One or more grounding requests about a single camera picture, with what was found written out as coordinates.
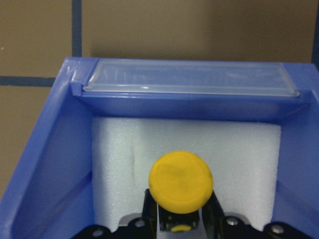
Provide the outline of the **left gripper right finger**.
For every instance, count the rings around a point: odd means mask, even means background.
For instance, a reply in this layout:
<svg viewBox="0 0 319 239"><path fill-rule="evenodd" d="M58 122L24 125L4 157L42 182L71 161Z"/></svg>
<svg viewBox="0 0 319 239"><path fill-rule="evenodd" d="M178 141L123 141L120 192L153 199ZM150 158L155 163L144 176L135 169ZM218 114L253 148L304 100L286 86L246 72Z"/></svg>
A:
<svg viewBox="0 0 319 239"><path fill-rule="evenodd" d="M261 231L242 220L241 215L226 215L214 192L201 209L209 239L309 239L310 236L284 222L266 224Z"/></svg>

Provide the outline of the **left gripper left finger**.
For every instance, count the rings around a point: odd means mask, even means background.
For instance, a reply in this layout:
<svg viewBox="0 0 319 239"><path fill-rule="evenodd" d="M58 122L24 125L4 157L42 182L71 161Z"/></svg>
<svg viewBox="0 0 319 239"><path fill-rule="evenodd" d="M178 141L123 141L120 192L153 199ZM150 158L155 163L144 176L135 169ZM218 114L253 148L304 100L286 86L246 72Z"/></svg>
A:
<svg viewBox="0 0 319 239"><path fill-rule="evenodd" d="M90 225L74 237L76 239L155 239L157 237L157 217L157 203L147 189L142 213L122 217L114 232L105 226Z"/></svg>

